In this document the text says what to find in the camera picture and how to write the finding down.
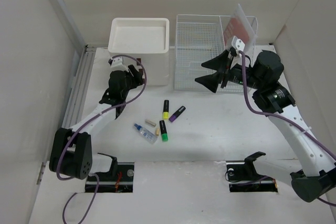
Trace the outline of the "white drawer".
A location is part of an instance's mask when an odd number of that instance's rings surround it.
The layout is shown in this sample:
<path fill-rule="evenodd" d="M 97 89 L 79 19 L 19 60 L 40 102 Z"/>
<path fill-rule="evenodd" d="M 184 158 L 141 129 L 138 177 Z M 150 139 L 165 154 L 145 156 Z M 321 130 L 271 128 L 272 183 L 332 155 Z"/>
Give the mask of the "white drawer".
<path fill-rule="evenodd" d="M 142 72 L 142 76 L 144 77 L 145 74 L 147 78 L 166 78 L 169 76 L 169 68 L 145 68 L 140 69 Z"/>
<path fill-rule="evenodd" d="M 146 54 L 131 54 L 132 57 L 140 59 L 145 67 L 156 68 L 165 67 L 169 64 L 169 54 L 146 53 Z"/>

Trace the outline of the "white top drawer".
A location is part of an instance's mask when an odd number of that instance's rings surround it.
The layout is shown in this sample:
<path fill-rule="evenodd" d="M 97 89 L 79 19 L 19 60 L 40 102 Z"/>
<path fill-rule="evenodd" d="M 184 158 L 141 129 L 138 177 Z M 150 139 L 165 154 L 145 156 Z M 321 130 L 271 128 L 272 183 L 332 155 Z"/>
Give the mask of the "white top drawer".
<path fill-rule="evenodd" d="M 169 64 L 169 54 L 146 53 L 146 54 L 131 54 L 132 57 L 140 59 L 145 67 L 156 68 L 165 67 Z"/>

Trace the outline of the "clear mesh document pouch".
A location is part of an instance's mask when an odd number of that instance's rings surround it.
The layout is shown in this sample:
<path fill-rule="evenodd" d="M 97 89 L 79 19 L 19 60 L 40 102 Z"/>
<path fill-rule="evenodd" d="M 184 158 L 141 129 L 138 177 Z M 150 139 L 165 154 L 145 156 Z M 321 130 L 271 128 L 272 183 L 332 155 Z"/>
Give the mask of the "clear mesh document pouch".
<path fill-rule="evenodd" d="M 241 5 L 238 4 L 226 25 L 223 36 L 227 47 L 229 40 L 236 36 L 244 44 L 244 53 L 249 52 L 257 38 L 258 21 L 255 16 L 246 16 Z"/>

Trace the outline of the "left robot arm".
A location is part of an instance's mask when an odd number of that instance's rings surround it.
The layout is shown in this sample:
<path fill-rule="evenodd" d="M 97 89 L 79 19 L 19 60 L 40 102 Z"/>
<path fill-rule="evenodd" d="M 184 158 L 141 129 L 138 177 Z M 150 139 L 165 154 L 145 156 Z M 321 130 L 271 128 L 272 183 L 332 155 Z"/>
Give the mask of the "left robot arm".
<path fill-rule="evenodd" d="M 49 169 L 58 179 L 85 179 L 99 173 L 105 180 L 117 176 L 117 159 L 107 154 L 94 154 L 92 142 L 109 123 L 115 120 L 129 104 L 130 90 L 145 88 L 147 74 L 129 65 L 127 70 L 110 73 L 108 88 L 97 107 L 82 121 L 70 128 L 59 128 L 54 137 Z"/>

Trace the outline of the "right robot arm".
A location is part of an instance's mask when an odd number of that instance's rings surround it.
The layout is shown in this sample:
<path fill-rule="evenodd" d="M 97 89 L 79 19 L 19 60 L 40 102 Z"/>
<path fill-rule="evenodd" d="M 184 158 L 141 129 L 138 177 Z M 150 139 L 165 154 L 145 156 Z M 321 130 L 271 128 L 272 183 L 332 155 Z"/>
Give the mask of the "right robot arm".
<path fill-rule="evenodd" d="M 280 57 L 263 50 L 253 65 L 246 66 L 248 58 L 242 51 L 224 50 L 201 64 L 214 73 L 195 78 L 195 82 L 211 92 L 228 82 L 242 85 L 248 109 L 265 116 L 278 128 L 298 158 L 301 170 L 291 172 L 288 167 L 279 165 L 267 168 L 257 162 L 265 153 L 256 152 L 244 159 L 243 175 L 232 181 L 248 186 L 275 178 L 289 184 L 303 201 L 321 201 L 322 195 L 335 188 L 335 155 L 313 136 L 294 98 L 278 81 L 284 71 Z"/>

